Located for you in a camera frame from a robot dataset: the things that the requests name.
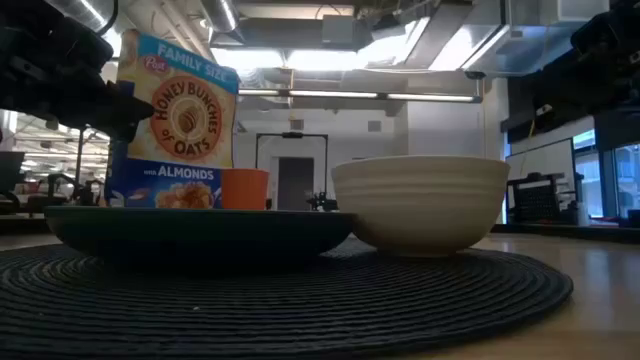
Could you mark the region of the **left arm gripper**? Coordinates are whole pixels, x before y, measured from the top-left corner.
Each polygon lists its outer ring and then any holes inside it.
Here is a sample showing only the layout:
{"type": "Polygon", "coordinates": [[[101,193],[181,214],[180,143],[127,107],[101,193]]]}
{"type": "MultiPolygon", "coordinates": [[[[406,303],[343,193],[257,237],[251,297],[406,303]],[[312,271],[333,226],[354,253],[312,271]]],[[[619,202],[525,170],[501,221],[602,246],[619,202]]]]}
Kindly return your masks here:
{"type": "Polygon", "coordinates": [[[100,73],[107,60],[106,48],[0,47],[0,109],[89,125],[130,143],[154,107],[134,96],[134,82],[105,83],[100,73]]]}

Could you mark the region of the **Honey Bunches cereal box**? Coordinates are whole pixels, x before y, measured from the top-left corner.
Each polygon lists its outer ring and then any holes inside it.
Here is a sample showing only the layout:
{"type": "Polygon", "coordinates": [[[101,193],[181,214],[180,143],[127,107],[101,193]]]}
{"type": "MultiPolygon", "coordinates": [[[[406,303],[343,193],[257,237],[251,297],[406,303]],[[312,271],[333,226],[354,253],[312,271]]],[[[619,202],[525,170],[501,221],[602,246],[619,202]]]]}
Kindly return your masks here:
{"type": "Polygon", "coordinates": [[[221,172],[233,165],[236,71],[137,30],[121,40],[116,83],[154,111],[131,142],[111,142],[106,204],[220,207],[221,172]]]}

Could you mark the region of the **black pole stand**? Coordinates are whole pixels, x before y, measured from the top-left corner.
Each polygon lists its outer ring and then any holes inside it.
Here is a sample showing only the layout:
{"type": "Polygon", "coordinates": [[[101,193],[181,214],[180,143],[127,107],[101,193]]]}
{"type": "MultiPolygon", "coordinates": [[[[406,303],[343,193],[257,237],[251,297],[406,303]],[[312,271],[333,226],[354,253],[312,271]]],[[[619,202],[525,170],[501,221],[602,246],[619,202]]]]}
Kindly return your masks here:
{"type": "Polygon", "coordinates": [[[92,128],[81,128],[78,135],[74,202],[99,206],[104,196],[110,137],[92,128]]]}

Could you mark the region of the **dark green plate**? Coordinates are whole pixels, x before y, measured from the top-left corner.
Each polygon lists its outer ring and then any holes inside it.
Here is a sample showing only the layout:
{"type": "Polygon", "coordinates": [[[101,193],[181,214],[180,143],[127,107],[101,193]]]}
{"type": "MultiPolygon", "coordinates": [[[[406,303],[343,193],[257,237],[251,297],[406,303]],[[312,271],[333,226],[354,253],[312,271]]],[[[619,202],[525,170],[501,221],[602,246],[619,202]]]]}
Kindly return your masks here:
{"type": "Polygon", "coordinates": [[[351,234],[340,212],[50,206],[50,230],[67,246],[111,263],[155,266],[293,263],[351,234]]]}

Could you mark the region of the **orange plastic cup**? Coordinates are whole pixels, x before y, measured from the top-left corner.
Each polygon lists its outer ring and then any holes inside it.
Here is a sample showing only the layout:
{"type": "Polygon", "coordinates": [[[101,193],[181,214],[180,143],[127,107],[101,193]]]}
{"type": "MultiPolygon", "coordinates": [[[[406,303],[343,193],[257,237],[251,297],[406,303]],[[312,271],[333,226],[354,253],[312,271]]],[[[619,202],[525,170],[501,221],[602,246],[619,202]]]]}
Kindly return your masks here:
{"type": "Polygon", "coordinates": [[[224,169],[221,176],[224,209],[264,210],[269,173],[260,169],[224,169]]]}

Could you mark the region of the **grey door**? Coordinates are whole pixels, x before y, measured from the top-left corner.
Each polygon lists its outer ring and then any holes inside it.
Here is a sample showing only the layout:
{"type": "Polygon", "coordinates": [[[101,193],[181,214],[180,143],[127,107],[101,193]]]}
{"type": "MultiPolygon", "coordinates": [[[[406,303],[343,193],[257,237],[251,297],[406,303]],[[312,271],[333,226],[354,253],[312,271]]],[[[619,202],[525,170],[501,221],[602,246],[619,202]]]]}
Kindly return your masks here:
{"type": "Polygon", "coordinates": [[[278,165],[277,206],[279,210],[308,211],[313,192],[314,159],[281,157],[278,165]]]}

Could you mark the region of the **small black background robot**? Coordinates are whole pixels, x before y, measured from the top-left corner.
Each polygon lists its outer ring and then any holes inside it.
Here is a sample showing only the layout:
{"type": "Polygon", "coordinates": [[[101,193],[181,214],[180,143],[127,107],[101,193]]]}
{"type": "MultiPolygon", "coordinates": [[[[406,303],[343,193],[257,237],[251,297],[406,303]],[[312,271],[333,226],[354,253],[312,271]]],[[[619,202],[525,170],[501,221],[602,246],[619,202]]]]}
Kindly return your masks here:
{"type": "Polygon", "coordinates": [[[333,212],[339,210],[337,201],[329,199],[326,192],[313,193],[306,202],[313,211],[333,212]]]}

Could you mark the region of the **grey ceiling box unit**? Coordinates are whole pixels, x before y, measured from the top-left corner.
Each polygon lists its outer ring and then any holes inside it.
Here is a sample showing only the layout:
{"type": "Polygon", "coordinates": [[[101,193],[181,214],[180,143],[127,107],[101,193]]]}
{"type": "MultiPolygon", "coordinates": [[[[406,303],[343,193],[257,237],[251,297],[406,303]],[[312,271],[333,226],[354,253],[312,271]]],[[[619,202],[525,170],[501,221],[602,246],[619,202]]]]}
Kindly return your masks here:
{"type": "Polygon", "coordinates": [[[331,49],[351,49],[355,40],[354,19],[350,16],[324,15],[322,46],[331,49]]]}

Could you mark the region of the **long ceiling light fixture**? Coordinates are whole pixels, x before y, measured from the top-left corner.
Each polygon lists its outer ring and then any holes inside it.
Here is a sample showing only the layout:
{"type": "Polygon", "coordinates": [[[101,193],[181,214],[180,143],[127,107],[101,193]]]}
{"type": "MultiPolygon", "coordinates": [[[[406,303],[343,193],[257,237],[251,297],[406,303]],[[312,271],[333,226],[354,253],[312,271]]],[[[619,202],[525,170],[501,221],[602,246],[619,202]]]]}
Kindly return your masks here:
{"type": "Polygon", "coordinates": [[[479,103],[480,96],[446,95],[446,94],[417,94],[417,93],[384,93],[384,92],[353,92],[326,90],[291,90],[291,89],[240,89],[241,96],[252,97],[305,97],[305,98],[336,98],[360,100],[392,100],[416,102],[450,102],[450,103],[479,103]]]}

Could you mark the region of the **black round woven placemat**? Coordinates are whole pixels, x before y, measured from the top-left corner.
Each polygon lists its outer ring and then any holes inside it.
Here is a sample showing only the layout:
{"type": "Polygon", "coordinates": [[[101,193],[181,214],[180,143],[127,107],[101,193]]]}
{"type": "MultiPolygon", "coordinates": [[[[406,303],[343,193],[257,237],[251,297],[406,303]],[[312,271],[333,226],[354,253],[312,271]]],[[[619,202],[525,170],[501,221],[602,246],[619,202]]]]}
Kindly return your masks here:
{"type": "Polygon", "coordinates": [[[64,245],[0,252],[0,360],[354,360],[535,324],[571,278],[471,249],[385,256],[356,240],[263,269],[118,266],[64,245]]]}

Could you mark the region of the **white ribbed ceramic bowl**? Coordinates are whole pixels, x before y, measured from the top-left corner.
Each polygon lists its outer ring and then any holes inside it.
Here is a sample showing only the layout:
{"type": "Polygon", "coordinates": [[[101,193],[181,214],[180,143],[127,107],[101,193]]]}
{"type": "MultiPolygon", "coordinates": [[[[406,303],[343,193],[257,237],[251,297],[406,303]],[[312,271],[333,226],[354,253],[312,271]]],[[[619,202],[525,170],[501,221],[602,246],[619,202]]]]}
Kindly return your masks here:
{"type": "Polygon", "coordinates": [[[441,257],[481,241],[498,219],[510,166],[444,155],[368,158],[332,169],[339,210],[381,252],[441,257]]]}

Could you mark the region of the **whiteboard panel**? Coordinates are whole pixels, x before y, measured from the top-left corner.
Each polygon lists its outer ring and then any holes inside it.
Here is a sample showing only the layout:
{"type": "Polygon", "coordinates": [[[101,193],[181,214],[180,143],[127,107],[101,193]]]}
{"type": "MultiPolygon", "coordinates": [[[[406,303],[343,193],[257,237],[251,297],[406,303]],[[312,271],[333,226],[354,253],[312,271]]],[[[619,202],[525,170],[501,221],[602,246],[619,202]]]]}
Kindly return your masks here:
{"type": "Polygon", "coordinates": [[[547,145],[534,147],[528,151],[516,153],[506,158],[510,166],[509,180],[526,178],[530,173],[557,175],[557,192],[561,201],[576,199],[574,143],[566,138],[547,145]]]}

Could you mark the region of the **silver round ceiling duct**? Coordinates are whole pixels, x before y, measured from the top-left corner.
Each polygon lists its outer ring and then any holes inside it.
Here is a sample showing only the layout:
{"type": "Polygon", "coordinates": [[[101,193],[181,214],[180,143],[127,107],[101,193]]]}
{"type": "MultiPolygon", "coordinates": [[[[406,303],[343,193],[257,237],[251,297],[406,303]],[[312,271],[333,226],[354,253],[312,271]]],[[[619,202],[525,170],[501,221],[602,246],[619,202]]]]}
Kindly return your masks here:
{"type": "Polygon", "coordinates": [[[117,34],[119,0],[45,0],[65,16],[84,24],[100,35],[117,34]]]}
{"type": "Polygon", "coordinates": [[[222,46],[220,38],[230,40],[230,45],[244,45],[240,29],[240,16],[232,0],[200,0],[203,14],[210,24],[209,44],[222,46]]]}

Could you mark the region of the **black background gantry frame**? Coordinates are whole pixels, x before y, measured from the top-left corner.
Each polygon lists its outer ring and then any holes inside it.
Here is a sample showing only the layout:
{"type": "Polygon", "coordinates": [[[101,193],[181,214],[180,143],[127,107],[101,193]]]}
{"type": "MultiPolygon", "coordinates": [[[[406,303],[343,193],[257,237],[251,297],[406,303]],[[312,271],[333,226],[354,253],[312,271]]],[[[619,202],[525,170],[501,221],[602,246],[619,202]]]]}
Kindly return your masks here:
{"type": "Polygon", "coordinates": [[[324,140],[324,169],[323,169],[323,191],[326,195],[328,191],[328,163],[329,163],[329,135],[317,133],[304,133],[299,131],[286,132],[257,132],[254,142],[254,168],[258,169],[260,165],[260,144],[262,138],[282,138],[282,139],[303,139],[303,138],[319,138],[324,140]]]}

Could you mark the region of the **large rectangular metal duct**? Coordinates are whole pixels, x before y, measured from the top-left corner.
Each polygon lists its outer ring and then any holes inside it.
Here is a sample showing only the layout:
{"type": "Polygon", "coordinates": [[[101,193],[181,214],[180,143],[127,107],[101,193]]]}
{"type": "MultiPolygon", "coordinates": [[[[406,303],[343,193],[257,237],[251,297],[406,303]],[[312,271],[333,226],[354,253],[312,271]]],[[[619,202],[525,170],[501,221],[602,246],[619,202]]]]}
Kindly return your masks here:
{"type": "Polygon", "coordinates": [[[610,0],[433,0],[400,66],[497,76],[535,72],[571,48],[571,35],[610,0]]]}

